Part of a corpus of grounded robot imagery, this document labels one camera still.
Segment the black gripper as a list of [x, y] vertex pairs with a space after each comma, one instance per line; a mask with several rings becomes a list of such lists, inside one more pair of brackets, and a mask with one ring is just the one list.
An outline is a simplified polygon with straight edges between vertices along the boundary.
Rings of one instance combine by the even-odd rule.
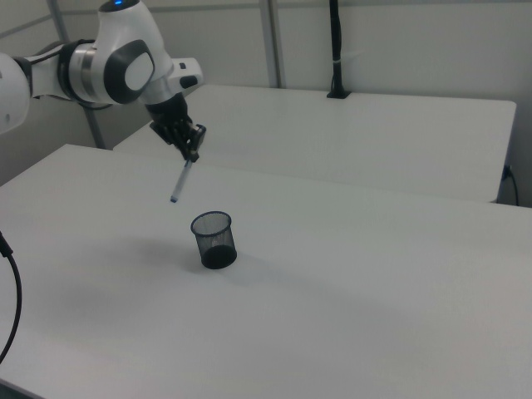
[[194, 124], [188, 115], [188, 104], [183, 94], [176, 94], [167, 101], [145, 106], [152, 122], [150, 128], [167, 144], [173, 145], [184, 160], [195, 163], [200, 155], [206, 128]]

